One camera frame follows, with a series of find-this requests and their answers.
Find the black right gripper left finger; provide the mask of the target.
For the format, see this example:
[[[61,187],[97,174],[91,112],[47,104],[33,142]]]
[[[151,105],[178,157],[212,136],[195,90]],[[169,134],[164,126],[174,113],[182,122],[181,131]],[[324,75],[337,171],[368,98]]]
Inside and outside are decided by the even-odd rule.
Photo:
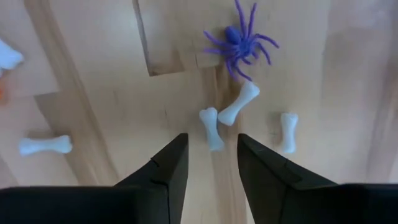
[[[0,224],[180,224],[188,178],[181,133],[114,186],[0,190]]]

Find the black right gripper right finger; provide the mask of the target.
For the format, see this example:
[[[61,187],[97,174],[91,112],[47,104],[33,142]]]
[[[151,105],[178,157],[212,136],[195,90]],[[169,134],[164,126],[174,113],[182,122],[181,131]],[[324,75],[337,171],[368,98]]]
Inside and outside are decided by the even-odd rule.
[[[398,224],[398,184],[337,184],[243,133],[237,155],[255,224]]]

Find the purple plastic spider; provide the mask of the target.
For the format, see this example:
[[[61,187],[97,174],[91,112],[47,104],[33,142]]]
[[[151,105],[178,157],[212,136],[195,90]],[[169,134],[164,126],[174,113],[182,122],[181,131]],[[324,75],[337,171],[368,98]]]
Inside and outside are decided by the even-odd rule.
[[[265,40],[277,49],[280,47],[280,45],[274,39],[260,33],[255,33],[253,31],[255,14],[257,9],[256,2],[251,7],[248,22],[245,21],[244,11],[239,0],[234,0],[234,3],[238,11],[240,28],[237,29],[235,26],[225,27],[225,40],[217,39],[209,32],[204,31],[204,36],[217,46],[217,48],[209,48],[205,49],[204,51],[209,54],[217,54],[222,56],[224,58],[228,73],[234,79],[236,79],[237,76],[240,75],[244,79],[251,81],[252,78],[246,75],[240,69],[238,63],[242,61],[246,65],[251,65],[252,63],[248,60],[248,57],[251,55],[255,59],[258,59],[259,54],[256,52],[256,50],[259,49],[264,54],[267,63],[271,65],[271,56],[266,48],[259,42],[259,40]]]

